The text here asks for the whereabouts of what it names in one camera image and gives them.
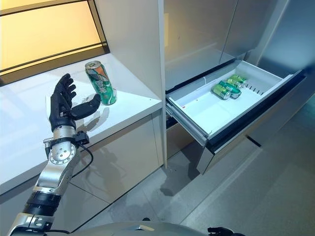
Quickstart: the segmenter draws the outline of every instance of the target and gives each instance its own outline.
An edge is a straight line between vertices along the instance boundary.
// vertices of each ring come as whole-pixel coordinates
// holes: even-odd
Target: gray tile floor
[[[165,221],[206,232],[224,226],[247,236],[315,232],[315,97],[263,148],[227,155],[200,175],[192,143],[79,230],[112,222]]]

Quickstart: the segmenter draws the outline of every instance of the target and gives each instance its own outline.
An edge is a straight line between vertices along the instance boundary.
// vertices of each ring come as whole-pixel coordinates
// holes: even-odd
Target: wire
[[[47,230],[47,231],[45,231],[45,233],[47,233],[47,232],[57,232],[57,233],[64,233],[64,234],[70,234],[70,232],[69,231],[67,231],[67,230]]]
[[[79,146],[80,146],[81,148],[83,148],[85,151],[87,151],[87,152],[90,154],[91,160],[90,160],[90,162],[89,162],[82,170],[80,170],[78,173],[74,174],[74,175],[72,176],[72,178],[76,177],[78,174],[80,174],[80,173],[82,173],[83,171],[85,171],[85,170],[92,164],[92,162],[93,162],[93,160],[94,160],[93,154],[91,153],[91,151],[90,151],[88,148],[86,148],[86,147],[83,146],[82,144],[79,144]]]

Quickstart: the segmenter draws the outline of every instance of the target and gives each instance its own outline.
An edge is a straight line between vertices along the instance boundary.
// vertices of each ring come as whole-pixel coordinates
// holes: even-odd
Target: soda can
[[[230,79],[232,79],[232,80],[234,80],[236,82],[239,82],[241,84],[241,87],[244,87],[244,85],[247,83],[247,79],[245,79],[245,78],[243,78],[243,77],[241,77],[239,75],[236,75],[236,74],[232,75],[230,77]]]
[[[222,87],[221,85],[214,85],[212,87],[212,92],[224,100],[228,99],[229,96],[231,95],[231,92],[228,89]]]
[[[219,85],[228,89],[231,92],[231,97],[234,99],[238,98],[242,94],[242,92],[238,88],[236,88],[232,84],[226,83],[222,80],[220,81]]]
[[[240,82],[231,77],[228,78],[225,82],[233,85],[237,89],[240,89],[242,87],[242,84]]]
[[[104,66],[97,60],[85,64],[85,72],[88,75],[96,93],[100,95],[104,105],[116,102],[115,91],[110,83]]]

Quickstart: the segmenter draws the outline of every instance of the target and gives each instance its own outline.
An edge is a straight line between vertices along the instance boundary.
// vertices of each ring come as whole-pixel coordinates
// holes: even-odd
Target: gray wall
[[[291,0],[258,64],[284,77],[315,62],[315,1]]]

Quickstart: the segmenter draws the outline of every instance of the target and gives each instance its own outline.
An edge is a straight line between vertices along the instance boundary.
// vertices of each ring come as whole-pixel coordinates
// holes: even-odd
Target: kitchen counter
[[[52,137],[45,97],[70,73],[77,87],[73,106],[90,100],[95,91],[84,71],[85,63],[99,60],[105,66],[117,102],[102,105],[93,115],[77,121],[87,131],[91,146],[137,120],[159,110],[162,101],[112,54],[63,66],[0,88],[0,194],[41,172],[47,162],[43,139]]]

